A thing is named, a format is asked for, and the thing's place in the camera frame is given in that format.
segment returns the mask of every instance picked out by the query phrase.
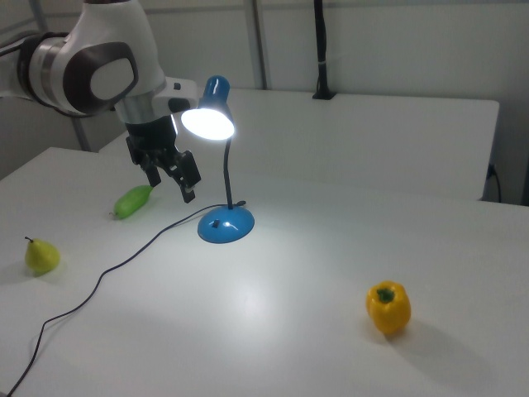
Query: power cord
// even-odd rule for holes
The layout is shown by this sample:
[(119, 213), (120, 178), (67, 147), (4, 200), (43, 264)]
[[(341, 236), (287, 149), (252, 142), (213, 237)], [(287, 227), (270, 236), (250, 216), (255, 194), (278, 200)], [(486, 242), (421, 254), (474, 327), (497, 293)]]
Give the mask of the power cord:
[(487, 168), (487, 179), (486, 180), (489, 180), (492, 177), (496, 179), (496, 185), (498, 186), (498, 202), (501, 203), (502, 202), (502, 187), (499, 183), (498, 172), (496, 172), (496, 167), (494, 166), (494, 164), (489, 164)]
[[(243, 206), (246, 204), (246, 201), (240, 201), (238, 203), (236, 203), (236, 207), (240, 207), (240, 206)], [(106, 269), (100, 276), (99, 276), (99, 279), (98, 279), (98, 282), (96, 283), (96, 286), (93, 288), (92, 292), (90, 293), (90, 295), (80, 304), (78, 305), (77, 307), (75, 307), (74, 309), (71, 309), (70, 311), (66, 312), (66, 313), (62, 313), (58, 316), (55, 316), (53, 318), (49, 318), (47, 319), (46, 321), (44, 321), (44, 323), (42, 324), (42, 328), (41, 328), (41, 332), (39, 333), (39, 338), (36, 342), (36, 346), (35, 346), (35, 350), (33, 351), (33, 356), (30, 360), (30, 363), (27, 365), (27, 368), (26, 370), (24, 371), (24, 373), (21, 375), (21, 377), (18, 379), (18, 381), (16, 382), (16, 384), (13, 386), (13, 388), (11, 389), (11, 391), (9, 393), (7, 393), (7, 396), (6, 397), (11, 397), (12, 394), (14, 393), (14, 391), (18, 388), (18, 386), (22, 383), (22, 381), (24, 380), (24, 378), (26, 377), (27, 373), (30, 371), (31, 367), (33, 366), (33, 363), (35, 362), (35, 359), (36, 359), (36, 355), (37, 355), (37, 352), (39, 351), (39, 346), (41, 345), (41, 339), (42, 339), (42, 334), (44, 333), (45, 331), (45, 326), (47, 323), (50, 323), (52, 321), (55, 321), (55, 320), (58, 320), (59, 318), (62, 318), (62, 317), (65, 317), (65, 316), (68, 316), (69, 314), (81, 309), (93, 296), (94, 294), (96, 293), (96, 291), (98, 290), (99, 288), (99, 285), (101, 284), (101, 280), (102, 278), (110, 273), (111, 271), (114, 271), (116, 269), (119, 269), (120, 267), (126, 265), (127, 263), (129, 263), (130, 261), (132, 261), (134, 258), (136, 258), (138, 255), (140, 255), (144, 250), (147, 249), (148, 246), (150, 246), (158, 237), (160, 237), (163, 233), (167, 232), (169, 229), (172, 229), (173, 227), (177, 227), (178, 225), (180, 225), (181, 223), (187, 221), (188, 219), (194, 217), (195, 215), (201, 213), (202, 211), (205, 211), (207, 209), (210, 209), (210, 208), (215, 208), (215, 207), (221, 207), (225, 204), (213, 204), (213, 205), (209, 205), (207, 207), (204, 207), (202, 209), (199, 209), (198, 211), (195, 211), (194, 213), (192, 213), (191, 215), (188, 215), (187, 217), (185, 218), (182, 218), (180, 219), (179, 221), (175, 222), (175, 223), (172, 223), (170, 225), (168, 225), (167, 227), (163, 228), (162, 230), (160, 230), (154, 237), (152, 237), (150, 239), (149, 242), (147, 242), (142, 248), (140, 248), (133, 256), (131, 256), (130, 258), (128, 258), (127, 260), (123, 261), (122, 263), (120, 263), (119, 265), (115, 265), (109, 269)]]

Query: lamp base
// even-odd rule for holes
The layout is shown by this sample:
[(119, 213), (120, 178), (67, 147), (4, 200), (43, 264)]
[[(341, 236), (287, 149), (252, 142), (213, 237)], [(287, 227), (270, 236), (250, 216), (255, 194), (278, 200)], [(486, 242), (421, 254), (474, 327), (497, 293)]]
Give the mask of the lamp base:
[(254, 216), (243, 207), (213, 209), (198, 223), (198, 235), (206, 242), (223, 244), (247, 235), (255, 225)]

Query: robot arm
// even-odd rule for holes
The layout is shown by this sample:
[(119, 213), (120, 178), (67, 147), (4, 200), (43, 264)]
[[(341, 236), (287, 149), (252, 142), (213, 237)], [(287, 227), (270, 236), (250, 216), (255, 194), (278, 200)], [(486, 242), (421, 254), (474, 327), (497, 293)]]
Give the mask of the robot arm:
[(194, 198), (200, 174), (190, 151), (174, 145), (173, 113), (195, 108), (197, 85), (165, 77), (137, 0), (84, 0), (68, 34), (34, 34), (0, 48), (0, 97), (29, 98), (71, 117), (115, 108), (129, 131), (132, 162), (151, 186), (158, 168)]

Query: pepper stem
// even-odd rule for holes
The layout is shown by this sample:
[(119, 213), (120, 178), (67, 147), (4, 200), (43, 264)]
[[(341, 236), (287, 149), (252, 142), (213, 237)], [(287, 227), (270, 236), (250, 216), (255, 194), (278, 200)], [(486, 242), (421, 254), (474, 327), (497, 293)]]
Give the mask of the pepper stem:
[(379, 295), (380, 302), (383, 304), (393, 302), (393, 298), (395, 298), (395, 293), (389, 288), (377, 289), (377, 294)]

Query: lamp shade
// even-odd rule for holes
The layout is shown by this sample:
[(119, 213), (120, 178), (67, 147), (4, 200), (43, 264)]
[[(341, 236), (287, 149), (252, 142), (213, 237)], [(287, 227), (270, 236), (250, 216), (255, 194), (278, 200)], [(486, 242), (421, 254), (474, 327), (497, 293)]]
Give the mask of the lamp shade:
[(212, 76), (206, 83), (198, 107), (182, 115), (183, 125), (202, 138), (220, 141), (235, 132), (230, 108), (226, 103), (230, 83), (222, 76)]

